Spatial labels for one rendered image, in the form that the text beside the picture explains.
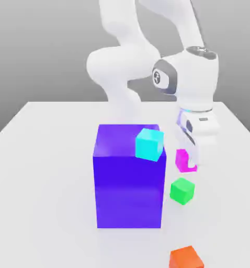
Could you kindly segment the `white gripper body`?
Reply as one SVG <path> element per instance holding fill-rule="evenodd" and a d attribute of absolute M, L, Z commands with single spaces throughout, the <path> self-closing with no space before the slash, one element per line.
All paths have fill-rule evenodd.
<path fill-rule="evenodd" d="M 193 161 L 199 161 L 199 148 L 196 143 L 193 127 L 176 125 L 175 134 L 181 149 L 185 149 Z"/>

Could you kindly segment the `small magenta cube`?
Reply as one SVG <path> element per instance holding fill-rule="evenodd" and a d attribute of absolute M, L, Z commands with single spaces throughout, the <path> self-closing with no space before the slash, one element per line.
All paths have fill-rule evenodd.
<path fill-rule="evenodd" d="M 189 155 L 185 149 L 176 150 L 175 164 L 181 173 L 197 172 L 197 166 L 188 166 Z"/>

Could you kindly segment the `small cyan cube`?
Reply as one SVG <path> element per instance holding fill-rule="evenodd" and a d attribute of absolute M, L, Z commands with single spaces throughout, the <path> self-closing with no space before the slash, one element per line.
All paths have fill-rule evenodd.
<path fill-rule="evenodd" d="M 135 139 L 135 156 L 157 162 L 164 148 L 164 133 L 160 130 L 143 128 Z"/>

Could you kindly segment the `small green cube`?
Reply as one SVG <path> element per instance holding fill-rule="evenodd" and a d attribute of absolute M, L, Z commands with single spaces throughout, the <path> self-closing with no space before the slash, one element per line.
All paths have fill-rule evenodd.
<path fill-rule="evenodd" d="M 195 184 L 180 177 L 171 183 L 170 198 L 181 205 L 185 205 L 193 198 L 194 192 Z"/>

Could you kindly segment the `small orange cube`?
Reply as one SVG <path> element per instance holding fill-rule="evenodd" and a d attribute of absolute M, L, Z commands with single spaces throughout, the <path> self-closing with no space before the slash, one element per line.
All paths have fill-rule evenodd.
<path fill-rule="evenodd" d="M 192 246 L 170 253 L 169 268 L 204 268 L 204 263 Z"/>

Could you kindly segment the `large blue box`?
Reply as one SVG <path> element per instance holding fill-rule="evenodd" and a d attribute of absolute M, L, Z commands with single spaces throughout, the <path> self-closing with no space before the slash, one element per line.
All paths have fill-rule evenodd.
<path fill-rule="evenodd" d="M 143 128 L 158 125 L 100 124 L 93 152 L 98 228 L 160 228 L 166 151 L 157 162 L 135 156 Z"/>

